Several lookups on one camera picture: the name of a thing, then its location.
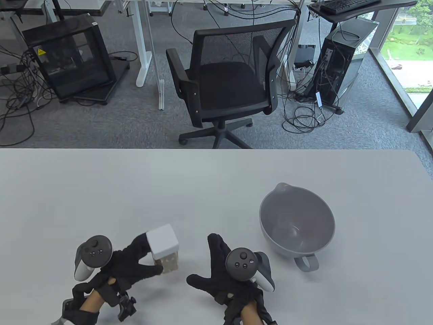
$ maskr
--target office chair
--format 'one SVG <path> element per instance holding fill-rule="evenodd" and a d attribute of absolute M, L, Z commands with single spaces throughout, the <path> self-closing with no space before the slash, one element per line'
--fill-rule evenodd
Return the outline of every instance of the office chair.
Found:
<path fill-rule="evenodd" d="M 184 69 L 176 49 L 166 51 L 174 87 L 185 101 L 192 125 L 203 128 L 184 133 L 187 139 L 215 136 L 213 149 L 227 139 L 243 149 L 251 147 L 231 131 L 251 127 L 252 119 L 226 121 L 260 112 L 269 115 L 278 106 L 277 58 L 285 36 L 296 21 L 286 20 L 255 26 L 196 30 L 189 69 Z"/>

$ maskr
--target gray carpet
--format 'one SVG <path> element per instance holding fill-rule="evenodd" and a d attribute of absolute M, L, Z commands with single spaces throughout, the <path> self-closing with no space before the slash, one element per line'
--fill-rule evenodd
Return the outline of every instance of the gray carpet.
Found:
<path fill-rule="evenodd" d="M 271 6 L 259 9 L 269 10 Z M 210 6 L 221 27 L 243 25 L 235 17 L 225 17 Z M 263 22 L 291 18 L 291 13 L 280 13 Z M 45 23 L 42 16 L 24 16 L 22 29 Z M 108 50 L 137 51 L 132 21 L 119 15 L 111 5 L 103 17 L 96 17 Z M 173 16 L 179 32 L 192 39 L 195 29 L 214 28 L 215 23 L 200 5 L 177 5 Z M 54 100 L 50 105 L 32 114 L 36 133 L 19 147 L 27 148 L 184 148 L 178 144 L 180 133 L 194 130 L 185 104 L 176 96 L 168 64 L 167 48 L 176 48 L 185 66 L 189 64 L 190 44 L 178 36 L 167 14 L 156 13 L 151 17 L 152 32 L 161 74 L 165 79 L 165 111 L 158 111 L 155 75 L 152 69 L 145 86 L 137 88 L 135 80 L 138 62 L 132 62 L 115 95 L 107 106 L 83 107 L 76 103 L 66 105 Z M 321 22 L 322 39 L 329 32 L 330 24 Z M 0 44 L 16 49 L 12 35 L 6 32 Z M 318 44 L 317 21 L 304 25 L 301 44 Z M 4 63 L 8 58 L 0 56 Z M 0 96 L 7 95 L 4 89 Z M 289 104 L 289 114 L 296 107 Z M 322 128 L 309 134 L 294 135 L 281 128 L 282 106 L 271 115 L 253 116 L 254 126 L 235 133 L 253 148 L 258 149 L 408 149 L 416 152 L 430 175 L 433 176 L 433 159 L 426 144 L 418 134 L 405 130 L 408 114 L 396 99 L 374 59 L 368 56 L 361 67 L 345 113 L 333 116 Z M 12 143 L 25 138 L 31 131 L 28 117 L 8 120 L 1 143 Z M 211 148 L 213 138 L 190 140 L 187 148 Z M 235 148 L 223 141 L 222 148 Z"/>

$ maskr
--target tree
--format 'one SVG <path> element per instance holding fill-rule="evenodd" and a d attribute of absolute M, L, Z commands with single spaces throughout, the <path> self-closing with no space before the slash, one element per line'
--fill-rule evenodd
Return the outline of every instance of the tree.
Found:
<path fill-rule="evenodd" d="M 421 35 L 433 29 L 433 0 L 419 0 L 407 13 L 417 18 L 417 27 L 420 29 Z"/>

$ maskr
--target computer tower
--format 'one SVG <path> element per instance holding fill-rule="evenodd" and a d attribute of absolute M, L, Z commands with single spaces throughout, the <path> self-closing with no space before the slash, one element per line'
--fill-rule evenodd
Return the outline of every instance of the computer tower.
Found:
<path fill-rule="evenodd" d="M 23 37 L 59 100 L 116 81 L 99 26 L 89 14 L 25 30 Z"/>
<path fill-rule="evenodd" d="M 347 97 L 355 83 L 378 23 L 353 18 L 338 25 L 325 38 L 313 77 L 303 96 L 320 98 L 324 104 L 341 107 L 343 95 Z"/>

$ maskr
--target black keyboard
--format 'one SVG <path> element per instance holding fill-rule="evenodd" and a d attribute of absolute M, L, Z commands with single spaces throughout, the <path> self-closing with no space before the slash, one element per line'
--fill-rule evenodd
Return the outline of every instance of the black keyboard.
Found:
<path fill-rule="evenodd" d="M 338 15 L 379 1 L 380 0 L 333 0 L 321 5 L 320 10 L 332 15 Z"/>

